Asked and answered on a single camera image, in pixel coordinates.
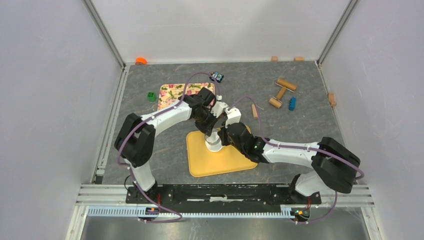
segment orange object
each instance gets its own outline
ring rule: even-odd
[[[330,105],[332,107],[335,107],[337,105],[337,102],[334,101],[334,92],[329,92],[328,93],[328,101],[330,102]]]
[[[142,57],[137,57],[137,59],[135,60],[135,65],[146,65],[146,64],[147,64],[146,59]]]
[[[257,119],[258,118],[258,111],[256,110],[256,107],[254,104],[252,104],[252,113],[253,113],[253,118]]]
[[[295,61],[305,61],[305,58],[303,56],[295,56],[294,60]]]
[[[284,93],[286,92],[287,87],[283,86],[281,88],[281,90],[278,92],[276,99],[277,100],[281,100],[281,98],[283,97]]]
[[[280,102],[280,101],[278,101],[277,100],[277,98],[275,98],[275,97],[271,97],[270,99],[269,99],[269,103],[272,105],[272,106],[274,106],[274,107],[276,107],[276,108],[280,108],[281,107],[281,105],[283,104],[282,102]]]
[[[282,78],[277,79],[277,82],[275,83],[281,87],[286,87],[288,90],[292,91],[293,93],[296,91],[297,86],[294,85],[291,82],[288,82]]]

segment green block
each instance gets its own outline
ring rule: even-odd
[[[156,98],[157,98],[157,96],[156,96],[156,93],[154,93],[154,92],[149,92],[148,94],[147,94],[147,99],[150,101],[150,102],[156,102]]]

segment wooden cylinder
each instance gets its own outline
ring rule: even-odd
[[[280,108],[281,107],[281,105],[283,104],[282,102],[280,102],[280,101],[278,101],[277,99],[275,99],[274,97],[271,97],[270,99],[269,99],[269,103],[272,105],[272,106],[274,106],[274,107],[276,107],[276,108]]]
[[[286,81],[282,78],[277,79],[276,84],[280,85],[281,87],[286,87],[289,90],[291,90],[292,92],[296,91],[296,88],[297,88],[296,85],[294,85],[293,83],[288,82],[288,81]]]
[[[286,90],[287,90],[287,87],[283,86],[281,88],[281,90],[278,92],[276,99],[277,100],[280,100],[283,97],[283,95],[286,92]]]

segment wooden stick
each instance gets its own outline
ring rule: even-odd
[[[253,113],[253,118],[257,119],[258,118],[258,112],[257,112],[254,104],[252,104],[252,113]]]

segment blue block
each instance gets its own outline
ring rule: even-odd
[[[296,107],[296,98],[292,97],[290,98],[290,101],[288,102],[288,110],[294,111]]]

